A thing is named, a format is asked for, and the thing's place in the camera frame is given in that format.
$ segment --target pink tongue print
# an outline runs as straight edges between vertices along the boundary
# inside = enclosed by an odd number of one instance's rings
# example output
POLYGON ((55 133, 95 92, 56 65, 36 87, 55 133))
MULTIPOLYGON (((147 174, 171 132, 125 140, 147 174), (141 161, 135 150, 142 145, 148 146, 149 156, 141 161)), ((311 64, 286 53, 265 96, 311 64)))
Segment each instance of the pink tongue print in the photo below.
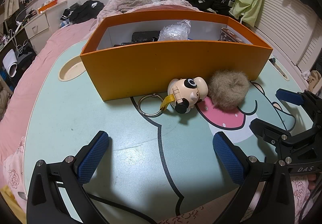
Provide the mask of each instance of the pink tongue print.
POLYGON ((198 111, 212 125, 219 128, 241 129, 245 123, 245 115, 237 108, 230 112, 223 112, 214 108, 211 99, 206 97, 204 101, 198 102, 198 111))

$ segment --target blue textured pad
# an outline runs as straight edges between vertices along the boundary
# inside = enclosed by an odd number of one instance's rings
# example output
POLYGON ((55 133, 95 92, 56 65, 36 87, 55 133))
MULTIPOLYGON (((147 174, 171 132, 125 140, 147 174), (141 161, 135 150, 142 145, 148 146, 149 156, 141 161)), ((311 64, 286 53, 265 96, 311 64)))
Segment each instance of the blue textured pad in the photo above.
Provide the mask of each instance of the blue textured pad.
POLYGON ((280 101, 286 101, 289 103, 293 103, 297 106, 304 104, 304 100, 303 100, 302 96, 298 93, 295 93, 295 92, 289 92, 289 91, 285 91, 283 89, 279 89, 276 91, 276 97, 280 101))
POLYGON ((245 180, 244 167, 219 133, 216 133, 213 138, 213 147, 232 181, 241 186, 245 180))
POLYGON ((108 134, 106 132, 102 133, 97 142, 94 144, 93 148, 88 152, 85 159, 78 167, 77 180, 80 185, 88 183, 99 165, 104 153, 108 147, 108 134))

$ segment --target beige cloth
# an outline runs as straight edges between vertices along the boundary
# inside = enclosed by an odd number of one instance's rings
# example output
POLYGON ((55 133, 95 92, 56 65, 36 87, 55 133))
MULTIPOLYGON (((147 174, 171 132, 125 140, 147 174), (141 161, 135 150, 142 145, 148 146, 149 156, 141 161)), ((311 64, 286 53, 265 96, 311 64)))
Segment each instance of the beige cloth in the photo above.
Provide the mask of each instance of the beige cloth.
POLYGON ((4 0, 4 19, 10 18, 19 9, 19 0, 4 0))
POLYGON ((121 13, 126 13, 136 7, 143 6, 146 4, 153 3, 155 0, 122 0, 117 4, 118 10, 121 13))
POLYGON ((309 83, 308 90, 310 92, 313 91, 314 87, 318 84, 318 81, 320 79, 321 79, 321 74, 318 71, 316 70, 311 71, 311 75, 308 78, 308 83, 309 83))

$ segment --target white drawer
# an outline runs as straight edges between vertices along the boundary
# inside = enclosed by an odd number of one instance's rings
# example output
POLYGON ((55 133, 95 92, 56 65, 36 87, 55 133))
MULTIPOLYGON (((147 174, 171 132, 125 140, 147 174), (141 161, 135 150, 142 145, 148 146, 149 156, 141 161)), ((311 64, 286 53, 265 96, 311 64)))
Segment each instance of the white drawer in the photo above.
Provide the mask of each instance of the white drawer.
POLYGON ((37 55, 45 47, 51 35, 51 31, 49 29, 45 29, 44 31, 40 32, 39 34, 30 39, 31 45, 33 46, 33 50, 36 52, 37 55))
POLYGON ((49 27, 45 14, 40 15, 25 26, 25 31, 29 39, 49 27))

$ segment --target light blue table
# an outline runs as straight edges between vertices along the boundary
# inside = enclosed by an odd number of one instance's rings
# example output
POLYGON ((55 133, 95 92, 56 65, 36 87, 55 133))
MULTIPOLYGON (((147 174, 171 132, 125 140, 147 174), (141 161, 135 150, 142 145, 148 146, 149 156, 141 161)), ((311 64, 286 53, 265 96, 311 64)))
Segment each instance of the light blue table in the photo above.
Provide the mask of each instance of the light blue table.
MULTIPOLYGON (((301 107, 277 100, 278 88, 295 92, 300 89, 287 72, 290 81, 270 63, 251 86, 240 110, 231 114, 221 114, 205 102, 188 114, 180 115, 169 106, 157 118, 144 118, 136 109, 140 97, 103 102, 86 72, 68 82, 58 80, 60 68, 79 55, 85 43, 73 45, 57 59, 34 106, 25 144, 27 191, 39 159, 46 163, 62 161, 103 130, 111 138, 110 146, 92 180, 84 185, 85 190, 160 221, 236 188, 218 163, 212 147, 214 133, 223 130, 246 155, 274 161, 274 147, 257 140, 250 131, 252 119, 258 117, 278 127, 294 128, 292 134, 312 126, 301 107)), ((142 103, 148 113, 154 113, 159 106, 156 98, 142 103)), ((66 191, 60 191, 71 216, 80 220, 66 191)), ((148 223, 121 209, 96 201, 94 204, 110 223, 148 223)))

